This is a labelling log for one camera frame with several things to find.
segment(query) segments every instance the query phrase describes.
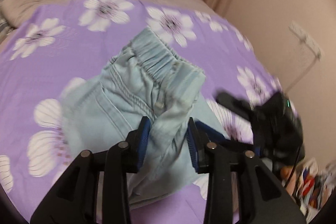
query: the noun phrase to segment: beige wall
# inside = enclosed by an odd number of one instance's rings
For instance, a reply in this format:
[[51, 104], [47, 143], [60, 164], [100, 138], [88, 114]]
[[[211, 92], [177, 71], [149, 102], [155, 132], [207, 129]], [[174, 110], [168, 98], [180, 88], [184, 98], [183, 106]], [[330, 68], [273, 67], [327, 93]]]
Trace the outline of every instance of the beige wall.
[[286, 88], [314, 59], [289, 31], [295, 20], [325, 57], [288, 93], [303, 123], [307, 157], [320, 167], [336, 159], [336, 0], [232, 0], [224, 15]]

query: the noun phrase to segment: elastic waistband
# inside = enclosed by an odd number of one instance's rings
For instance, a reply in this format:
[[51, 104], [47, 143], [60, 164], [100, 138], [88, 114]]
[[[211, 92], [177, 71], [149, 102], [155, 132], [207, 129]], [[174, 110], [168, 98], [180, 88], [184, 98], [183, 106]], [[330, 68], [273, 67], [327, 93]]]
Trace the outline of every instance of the elastic waistband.
[[205, 80], [203, 70], [181, 58], [149, 28], [128, 45], [138, 64], [174, 98], [193, 103]]

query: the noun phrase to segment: purple bed sheet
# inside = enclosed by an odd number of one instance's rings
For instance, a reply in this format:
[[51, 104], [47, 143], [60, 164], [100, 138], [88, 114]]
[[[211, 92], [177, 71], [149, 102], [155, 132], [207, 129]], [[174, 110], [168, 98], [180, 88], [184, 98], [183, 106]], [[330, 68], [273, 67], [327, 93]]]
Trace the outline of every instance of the purple bed sheet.
[[[280, 85], [225, 19], [139, 0], [40, 6], [0, 55], [0, 182], [28, 221], [72, 160], [60, 127], [59, 101], [98, 75], [146, 26], [204, 70], [201, 92], [229, 136], [253, 141], [250, 124], [219, 107], [213, 94], [225, 89], [259, 104]], [[133, 210], [133, 223], [203, 223], [206, 192], [203, 178]]]

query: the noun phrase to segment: metal screw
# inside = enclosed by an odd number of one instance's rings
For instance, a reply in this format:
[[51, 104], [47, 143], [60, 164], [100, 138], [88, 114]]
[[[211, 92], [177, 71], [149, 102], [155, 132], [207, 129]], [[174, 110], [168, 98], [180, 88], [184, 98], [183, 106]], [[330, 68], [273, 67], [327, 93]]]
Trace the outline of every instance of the metal screw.
[[213, 142], [209, 142], [209, 143], [207, 143], [207, 147], [208, 147], [209, 149], [215, 149], [215, 148], [217, 147], [217, 144], [215, 144], [215, 143], [213, 143]]
[[251, 150], [245, 151], [245, 156], [250, 158], [250, 159], [252, 159], [254, 157], [254, 155], [255, 155], [254, 152], [251, 151]]
[[128, 142], [122, 141], [118, 143], [119, 148], [124, 149], [128, 147]]
[[81, 152], [81, 156], [82, 156], [83, 158], [86, 158], [86, 157], [90, 156], [90, 151], [89, 151], [89, 150], [83, 150], [83, 151]]

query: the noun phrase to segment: blue gripper pad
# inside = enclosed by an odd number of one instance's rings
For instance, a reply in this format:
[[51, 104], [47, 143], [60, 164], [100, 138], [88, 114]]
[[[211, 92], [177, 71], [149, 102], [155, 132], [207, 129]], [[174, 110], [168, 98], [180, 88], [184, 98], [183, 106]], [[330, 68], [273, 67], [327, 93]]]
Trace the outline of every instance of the blue gripper pad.
[[146, 156], [146, 150], [148, 145], [148, 136], [149, 132], [151, 131], [151, 121], [148, 117], [142, 117], [139, 128], [138, 134], [140, 135], [137, 154], [138, 154], [138, 162], [137, 168], [140, 169], [143, 165], [143, 161]]
[[187, 138], [187, 142], [188, 142], [191, 163], [192, 163], [196, 173], [198, 173], [198, 171], [199, 171], [198, 150], [197, 150], [197, 147], [196, 147], [196, 144], [195, 144], [193, 133], [192, 133], [189, 125], [188, 125], [188, 129], [187, 129], [187, 132], [186, 132], [186, 138]]
[[221, 133], [214, 130], [212, 127], [206, 125], [205, 123], [197, 121], [195, 122], [195, 125], [197, 128], [202, 129], [204, 132], [206, 132], [211, 142], [220, 144], [220, 143], [227, 141], [227, 139]]

